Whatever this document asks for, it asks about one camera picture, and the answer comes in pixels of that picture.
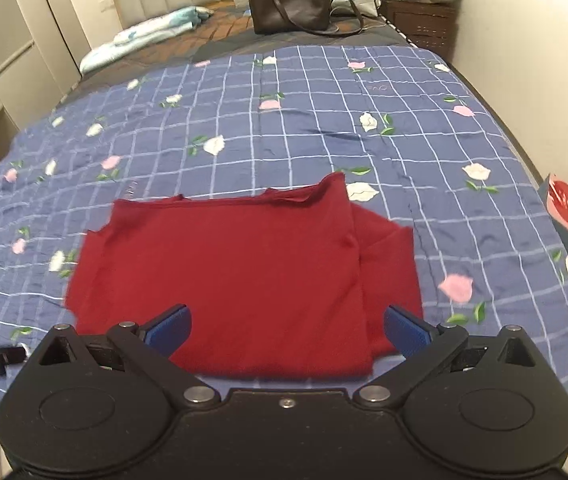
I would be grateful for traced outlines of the dark brown shoulder bag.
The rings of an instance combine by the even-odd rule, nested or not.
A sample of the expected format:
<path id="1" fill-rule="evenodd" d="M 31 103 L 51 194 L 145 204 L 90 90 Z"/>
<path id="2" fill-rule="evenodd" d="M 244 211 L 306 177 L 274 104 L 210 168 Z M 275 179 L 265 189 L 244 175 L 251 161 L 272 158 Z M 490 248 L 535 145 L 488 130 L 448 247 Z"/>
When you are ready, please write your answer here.
<path id="1" fill-rule="evenodd" d="M 358 21 L 353 30 L 332 28 L 333 0 L 248 0 L 254 31 L 258 35 L 279 32 L 308 32 L 320 37 L 342 38 L 359 35 L 364 18 L 354 0 L 347 0 Z"/>

